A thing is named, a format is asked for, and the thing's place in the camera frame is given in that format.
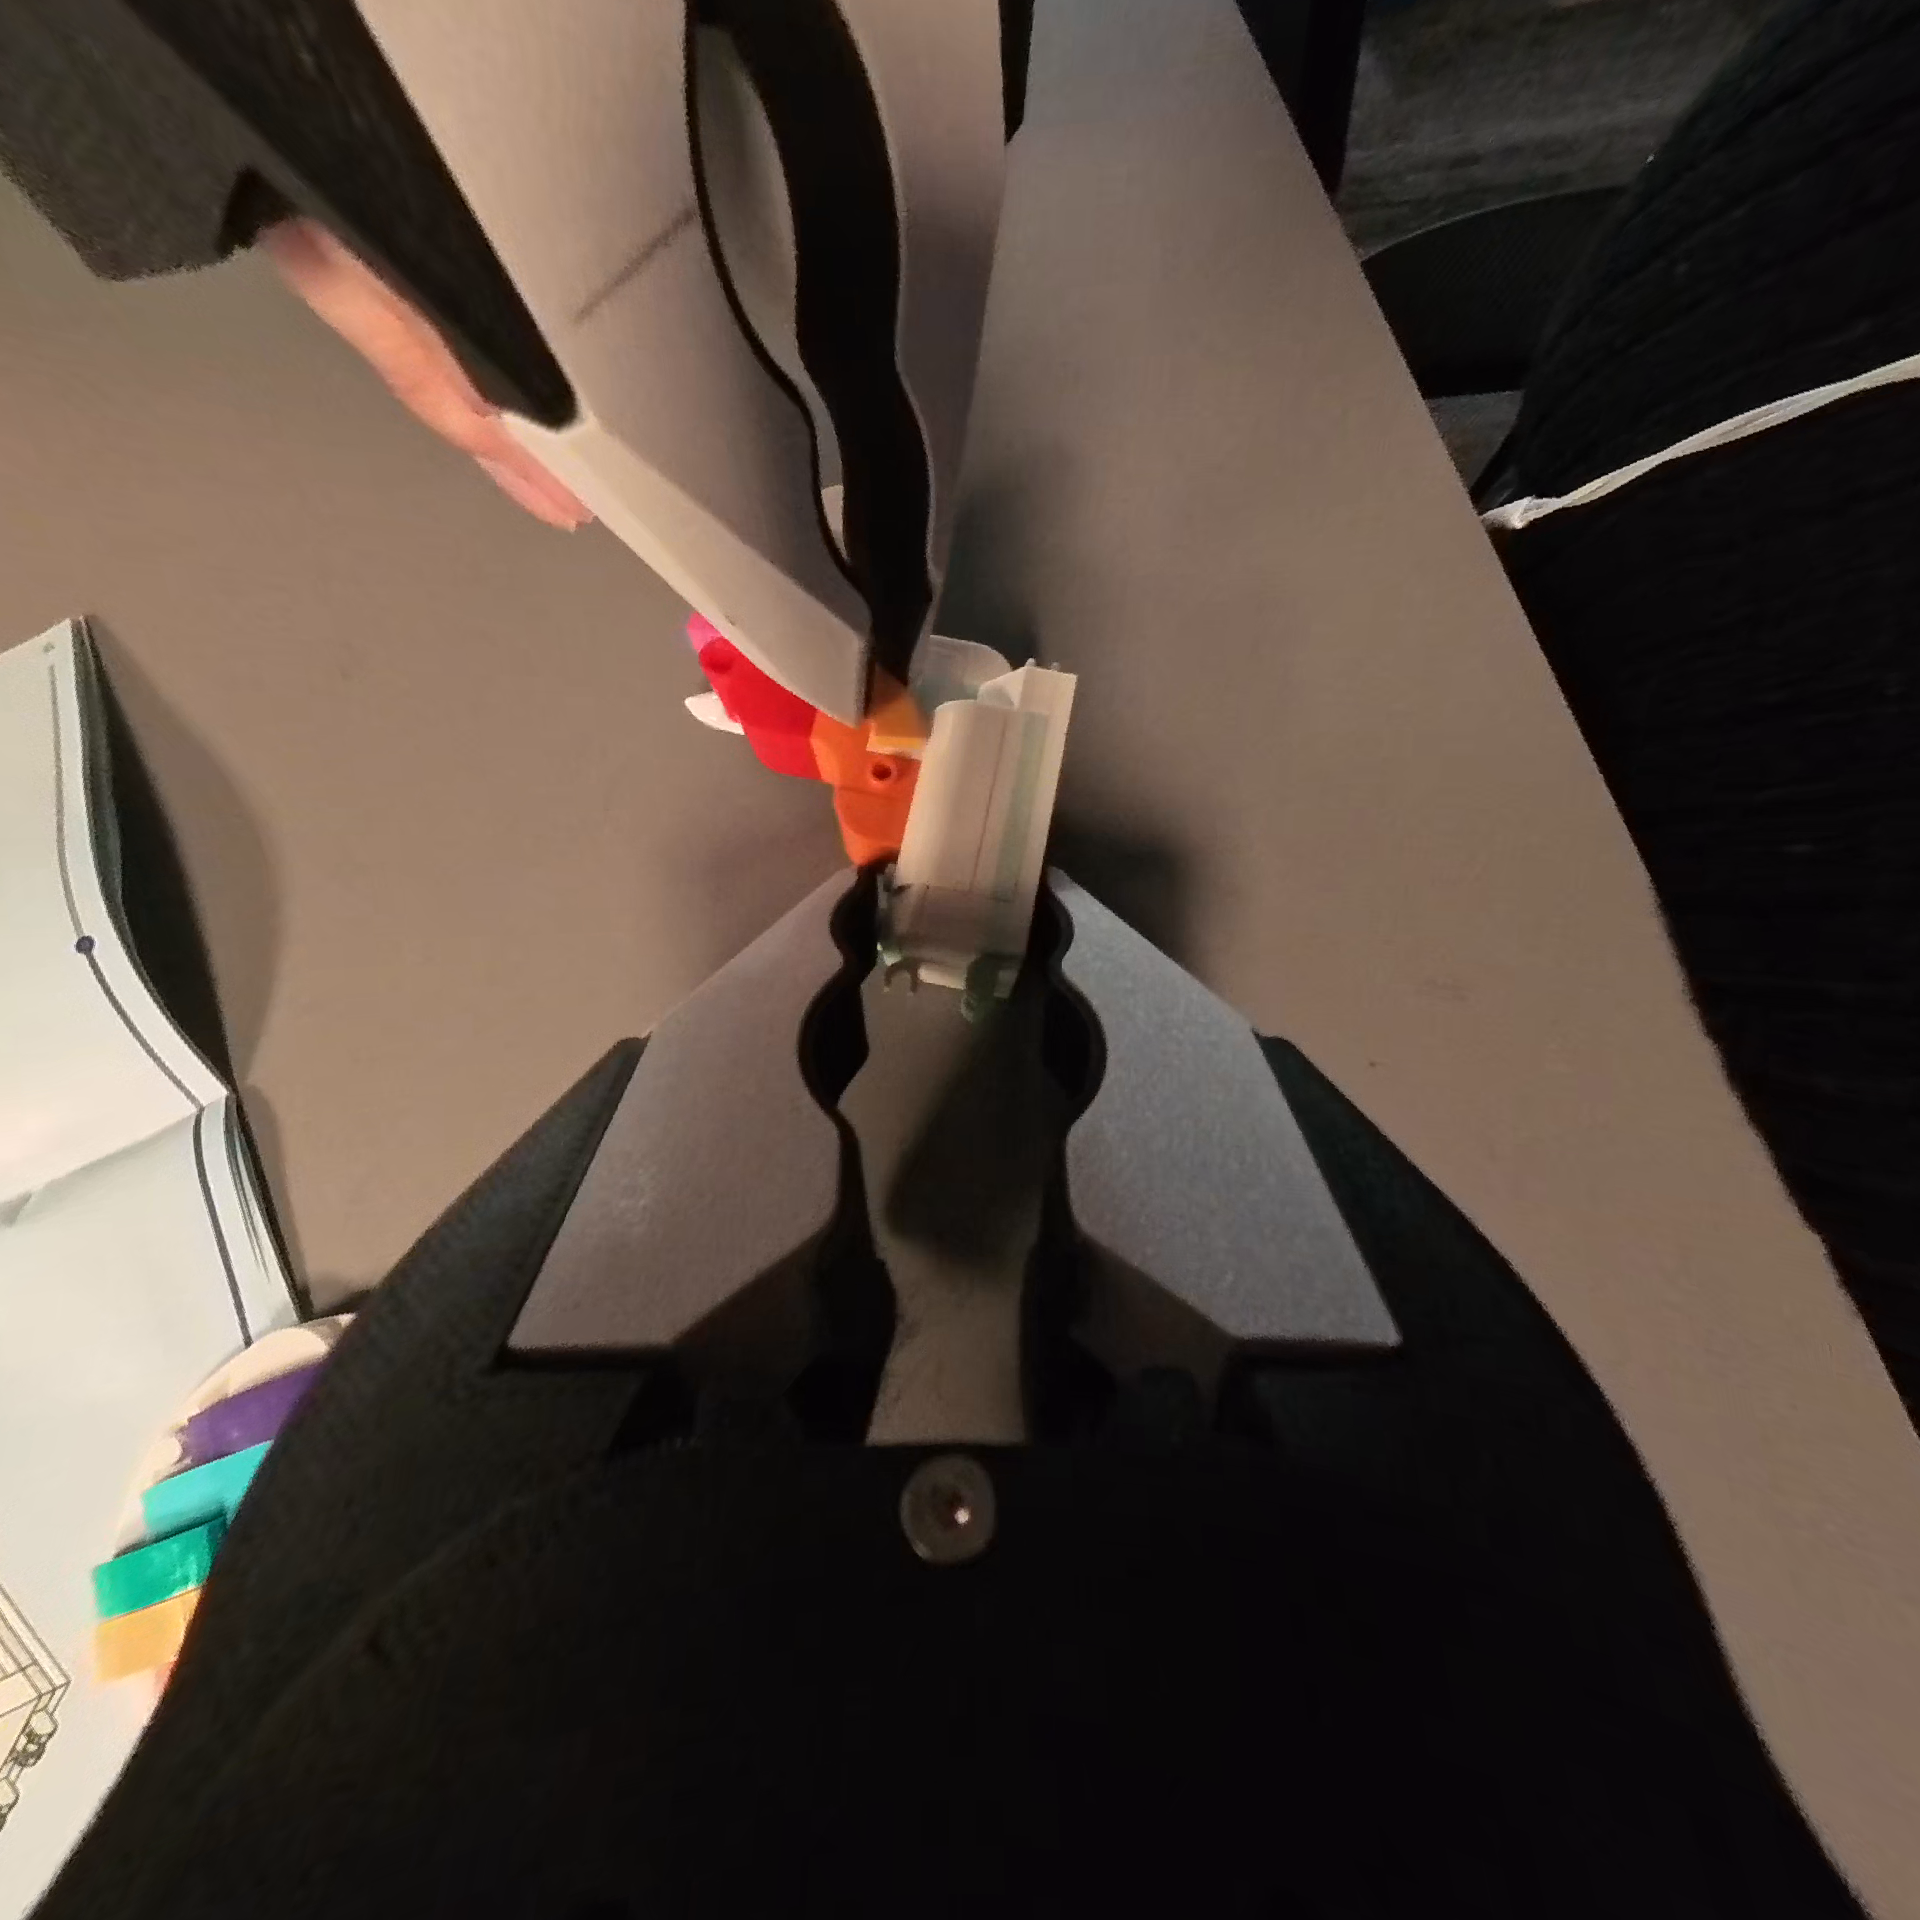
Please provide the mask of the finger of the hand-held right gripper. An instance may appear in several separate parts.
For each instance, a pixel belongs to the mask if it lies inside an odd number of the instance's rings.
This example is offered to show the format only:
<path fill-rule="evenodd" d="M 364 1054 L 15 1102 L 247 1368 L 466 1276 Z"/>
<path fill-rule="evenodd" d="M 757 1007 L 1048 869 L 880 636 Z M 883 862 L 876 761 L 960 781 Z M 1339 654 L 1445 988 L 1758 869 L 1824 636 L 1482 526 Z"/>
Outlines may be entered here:
<path fill-rule="evenodd" d="M 510 431 L 804 703 L 859 718 L 869 612 L 810 423 L 736 319 L 701 214 L 682 2 L 365 2 L 374 47 L 571 391 Z"/>
<path fill-rule="evenodd" d="M 692 158 L 736 325 L 807 429 L 854 684 L 906 684 L 952 545 L 1034 5 L 694 5 Z"/>

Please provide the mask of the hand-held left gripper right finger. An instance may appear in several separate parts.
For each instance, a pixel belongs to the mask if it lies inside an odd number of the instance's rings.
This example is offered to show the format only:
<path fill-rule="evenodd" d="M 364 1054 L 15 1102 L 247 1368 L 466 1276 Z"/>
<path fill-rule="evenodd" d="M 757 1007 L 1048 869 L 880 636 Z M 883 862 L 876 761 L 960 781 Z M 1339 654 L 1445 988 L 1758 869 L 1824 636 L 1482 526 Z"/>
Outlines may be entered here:
<path fill-rule="evenodd" d="M 1254 1029 L 1054 870 L 1047 1249 L 1093 1362 L 1344 1360 L 1402 1330 Z"/>

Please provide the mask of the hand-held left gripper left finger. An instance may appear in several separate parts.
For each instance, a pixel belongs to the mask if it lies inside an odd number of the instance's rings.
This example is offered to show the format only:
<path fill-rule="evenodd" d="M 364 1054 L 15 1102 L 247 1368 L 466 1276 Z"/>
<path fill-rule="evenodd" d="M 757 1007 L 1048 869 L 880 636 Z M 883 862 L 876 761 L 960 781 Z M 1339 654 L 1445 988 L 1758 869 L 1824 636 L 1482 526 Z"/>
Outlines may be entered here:
<path fill-rule="evenodd" d="M 843 1102 L 869 1055 L 877 872 L 826 879 L 640 1045 L 515 1354 L 872 1365 L 895 1293 Z"/>

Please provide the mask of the orange and red lego assembly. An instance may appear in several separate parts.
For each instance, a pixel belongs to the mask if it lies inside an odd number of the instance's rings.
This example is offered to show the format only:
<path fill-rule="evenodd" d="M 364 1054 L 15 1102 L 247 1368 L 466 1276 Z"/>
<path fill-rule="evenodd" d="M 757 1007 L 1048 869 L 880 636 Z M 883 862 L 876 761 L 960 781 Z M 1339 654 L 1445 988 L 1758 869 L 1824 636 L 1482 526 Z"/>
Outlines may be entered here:
<path fill-rule="evenodd" d="M 930 734 L 915 700 L 895 688 L 869 718 L 843 722 L 781 688 L 707 617 L 690 614 L 685 636 L 708 684 L 688 711 L 741 736 L 772 772 L 827 785 L 856 869 L 895 857 Z"/>

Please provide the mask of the white lego assembly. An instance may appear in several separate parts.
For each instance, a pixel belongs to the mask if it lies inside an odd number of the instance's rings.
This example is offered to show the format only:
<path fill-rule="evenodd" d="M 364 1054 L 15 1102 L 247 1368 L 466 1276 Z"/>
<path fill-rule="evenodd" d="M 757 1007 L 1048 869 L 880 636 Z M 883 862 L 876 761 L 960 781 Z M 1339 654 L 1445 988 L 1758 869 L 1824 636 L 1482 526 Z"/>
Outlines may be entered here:
<path fill-rule="evenodd" d="M 900 850 L 880 878 L 876 951 L 886 983 L 952 992 L 975 1022 L 1023 967 L 1076 676 L 932 636 L 909 689 L 928 741 Z"/>

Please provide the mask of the purple lego brick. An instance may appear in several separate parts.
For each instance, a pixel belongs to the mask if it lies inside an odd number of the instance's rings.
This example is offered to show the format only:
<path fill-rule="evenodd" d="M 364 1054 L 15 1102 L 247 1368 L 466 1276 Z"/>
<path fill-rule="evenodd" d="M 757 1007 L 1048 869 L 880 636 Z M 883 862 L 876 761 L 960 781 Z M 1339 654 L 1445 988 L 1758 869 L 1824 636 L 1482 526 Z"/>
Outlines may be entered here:
<path fill-rule="evenodd" d="M 192 1412 L 179 1429 L 181 1466 L 197 1470 L 269 1445 L 323 1372 L 325 1362 L 311 1360 Z"/>

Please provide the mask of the teal lego brick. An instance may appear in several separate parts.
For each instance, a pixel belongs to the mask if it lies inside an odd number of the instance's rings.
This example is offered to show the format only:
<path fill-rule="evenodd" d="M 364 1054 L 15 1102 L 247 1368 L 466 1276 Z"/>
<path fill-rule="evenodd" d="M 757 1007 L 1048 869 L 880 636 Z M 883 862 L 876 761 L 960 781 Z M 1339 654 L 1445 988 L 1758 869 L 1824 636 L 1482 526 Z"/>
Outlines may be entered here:
<path fill-rule="evenodd" d="M 154 1481 L 140 1495 L 141 1535 L 159 1541 L 231 1525 L 269 1450 L 271 1442 L 261 1442 Z"/>

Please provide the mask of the lego instruction booklet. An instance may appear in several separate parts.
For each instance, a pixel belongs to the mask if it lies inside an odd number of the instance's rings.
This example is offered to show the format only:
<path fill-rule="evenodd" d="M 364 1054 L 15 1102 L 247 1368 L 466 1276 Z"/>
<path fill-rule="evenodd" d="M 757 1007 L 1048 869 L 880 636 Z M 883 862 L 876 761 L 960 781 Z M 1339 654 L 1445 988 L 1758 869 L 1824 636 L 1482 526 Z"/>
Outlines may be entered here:
<path fill-rule="evenodd" d="M 165 1006 L 123 900 L 87 622 L 3 658 L 3 1912 L 28 1914 L 143 1703 L 93 1661 L 92 1570 L 221 1362 L 302 1297 L 223 1074 Z"/>

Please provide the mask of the green lego brick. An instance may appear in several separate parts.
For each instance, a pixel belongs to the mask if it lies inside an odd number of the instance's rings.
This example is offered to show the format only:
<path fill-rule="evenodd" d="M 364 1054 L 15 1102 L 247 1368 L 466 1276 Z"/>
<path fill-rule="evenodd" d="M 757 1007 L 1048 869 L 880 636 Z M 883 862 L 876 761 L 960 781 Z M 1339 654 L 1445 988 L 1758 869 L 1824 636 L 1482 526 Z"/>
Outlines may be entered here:
<path fill-rule="evenodd" d="M 215 1512 L 106 1559 L 88 1574 L 93 1616 L 106 1623 L 197 1592 L 207 1582 L 226 1528 L 226 1516 Z"/>

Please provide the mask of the yellow lego brick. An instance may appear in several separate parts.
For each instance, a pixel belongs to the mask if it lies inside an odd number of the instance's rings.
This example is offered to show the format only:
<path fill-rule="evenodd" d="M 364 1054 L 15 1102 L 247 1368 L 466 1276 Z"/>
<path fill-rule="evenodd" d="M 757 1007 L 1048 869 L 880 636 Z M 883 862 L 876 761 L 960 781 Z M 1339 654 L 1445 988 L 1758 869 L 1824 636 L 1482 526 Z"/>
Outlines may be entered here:
<path fill-rule="evenodd" d="M 140 1680 L 162 1689 L 175 1665 L 203 1586 L 100 1618 L 92 1626 L 92 1674 L 100 1684 Z"/>

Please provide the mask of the person's right hand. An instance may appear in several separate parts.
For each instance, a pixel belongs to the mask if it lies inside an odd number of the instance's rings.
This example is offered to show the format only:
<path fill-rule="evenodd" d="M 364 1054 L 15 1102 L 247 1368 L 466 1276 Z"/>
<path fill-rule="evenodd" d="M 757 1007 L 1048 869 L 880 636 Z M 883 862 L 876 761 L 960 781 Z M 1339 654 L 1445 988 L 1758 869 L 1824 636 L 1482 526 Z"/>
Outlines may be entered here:
<path fill-rule="evenodd" d="M 287 220 L 256 249 L 287 287 L 359 352 L 388 393 L 444 442 L 471 457 L 500 494 L 576 533 L 591 512 L 507 431 L 435 327 L 326 228 Z"/>

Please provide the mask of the person's black clothing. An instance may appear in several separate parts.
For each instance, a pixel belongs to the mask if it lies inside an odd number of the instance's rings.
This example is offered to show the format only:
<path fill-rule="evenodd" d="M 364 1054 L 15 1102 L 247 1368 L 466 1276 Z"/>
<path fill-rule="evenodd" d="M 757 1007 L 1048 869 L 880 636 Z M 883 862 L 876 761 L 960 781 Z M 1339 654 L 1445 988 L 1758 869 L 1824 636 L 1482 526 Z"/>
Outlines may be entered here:
<path fill-rule="evenodd" d="M 1488 520 L 1917 1409 L 1917 6 L 1787 5 L 1559 303 Z"/>

